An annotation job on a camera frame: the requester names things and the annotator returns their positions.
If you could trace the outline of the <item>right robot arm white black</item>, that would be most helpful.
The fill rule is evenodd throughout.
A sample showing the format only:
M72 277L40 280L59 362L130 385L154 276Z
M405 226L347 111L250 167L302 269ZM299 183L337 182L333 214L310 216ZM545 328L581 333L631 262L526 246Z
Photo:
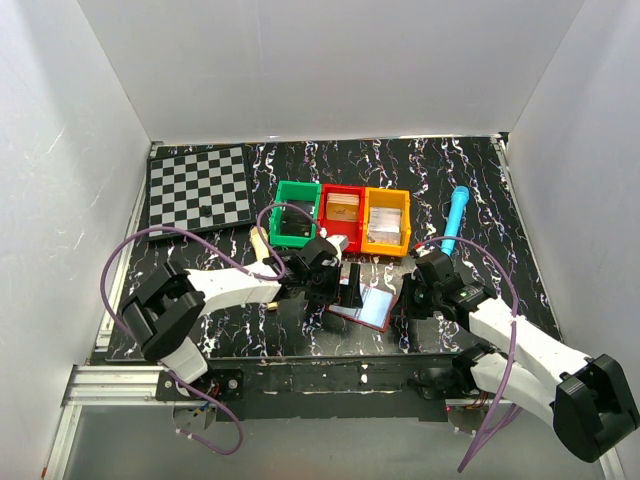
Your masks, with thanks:
M639 410L622 366L590 357L537 328L494 290L467 283L451 259L433 251L403 276L394 314L436 312L479 338L452 361L453 385L501 396L550 425L564 447L593 463L639 428Z

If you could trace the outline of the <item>red leather card holder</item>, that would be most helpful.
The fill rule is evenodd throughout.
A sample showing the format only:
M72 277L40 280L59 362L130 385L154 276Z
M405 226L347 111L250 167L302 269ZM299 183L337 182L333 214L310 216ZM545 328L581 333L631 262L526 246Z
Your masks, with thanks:
M328 311L378 332L386 331L396 297L391 292L365 284L360 285L360 293L363 300L362 307L347 308L330 305Z

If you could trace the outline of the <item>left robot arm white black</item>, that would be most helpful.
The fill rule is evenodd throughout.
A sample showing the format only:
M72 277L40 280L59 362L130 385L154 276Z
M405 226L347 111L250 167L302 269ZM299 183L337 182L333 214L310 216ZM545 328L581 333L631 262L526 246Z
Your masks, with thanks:
M307 302L359 308L360 265L342 276L342 235L316 237L300 249L269 255L240 269L185 269L169 261L119 308L145 360L161 364L186 384L209 366L189 334L210 313L245 304L268 304L303 295Z

